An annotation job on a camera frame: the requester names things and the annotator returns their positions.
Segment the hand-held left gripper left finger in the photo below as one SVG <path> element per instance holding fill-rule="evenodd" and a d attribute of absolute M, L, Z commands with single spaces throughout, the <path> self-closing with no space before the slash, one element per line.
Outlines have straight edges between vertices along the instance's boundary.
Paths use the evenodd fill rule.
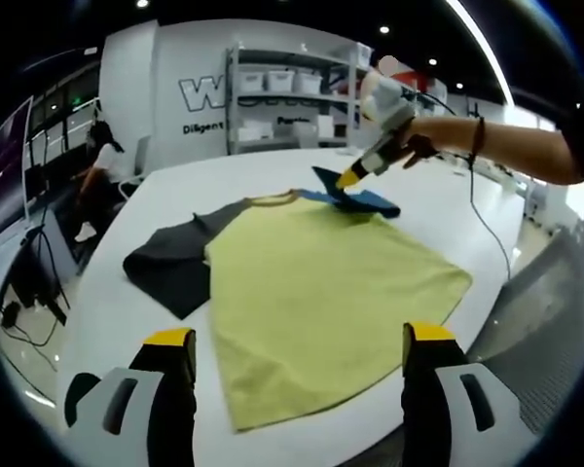
<path fill-rule="evenodd" d="M 128 367 L 79 373 L 64 402 L 65 444 L 81 466 L 193 466 L 196 332 L 144 341 Z"/>

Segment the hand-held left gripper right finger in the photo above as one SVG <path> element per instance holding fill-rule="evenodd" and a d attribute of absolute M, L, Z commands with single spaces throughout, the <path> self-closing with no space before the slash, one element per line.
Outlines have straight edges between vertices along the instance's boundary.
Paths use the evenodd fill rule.
<path fill-rule="evenodd" d="M 525 454 L 517 396 L 470 363 L 446 328 L 403 327 L 405 466 L 514 466 Z"/>

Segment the person's right hand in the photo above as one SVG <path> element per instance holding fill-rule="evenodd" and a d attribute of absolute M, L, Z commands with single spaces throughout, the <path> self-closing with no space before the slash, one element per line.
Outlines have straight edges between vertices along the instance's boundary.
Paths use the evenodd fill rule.
<path fill-rule="evenodd" d="M 414 134 L 409 138 L 403 151 L 406 156 L 406 161 L 403 164 L 404 169 L 412 168 L 419 162 L 434 158 L 439 154 L 431 139 L 419 134 Z"/>

